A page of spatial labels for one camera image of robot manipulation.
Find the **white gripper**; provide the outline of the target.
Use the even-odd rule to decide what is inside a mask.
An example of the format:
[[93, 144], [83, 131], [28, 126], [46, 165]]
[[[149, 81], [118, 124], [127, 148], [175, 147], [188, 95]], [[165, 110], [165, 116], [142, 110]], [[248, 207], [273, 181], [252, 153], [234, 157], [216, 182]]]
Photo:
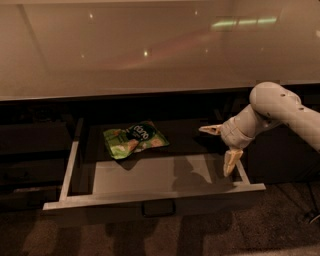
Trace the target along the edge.
[[225, 152], [223, 172], [228, 177], [232, 174], [236, 163], [241, 159], [243, 150], [255, 138], [255, 122], [243, 117], [231, 117], [222, 125], [201, 126], [200, 132], [220, 135], [224, 143], [232, 148]]

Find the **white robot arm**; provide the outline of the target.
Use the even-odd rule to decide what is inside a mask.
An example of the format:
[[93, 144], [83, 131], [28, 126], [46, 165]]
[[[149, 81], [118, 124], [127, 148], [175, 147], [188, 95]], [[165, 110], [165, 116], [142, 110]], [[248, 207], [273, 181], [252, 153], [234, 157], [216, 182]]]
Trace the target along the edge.
[[229, 149], [223, 173], [232, 174], [243, 150], [262, 132], [286, 125], [316, 151], [320, 150], [320, 113], [302, 104], [300, 97], [274, 82], [253, 87], [249, 104], [222, 124], [202, 126], [200, 132], [220, 136]]

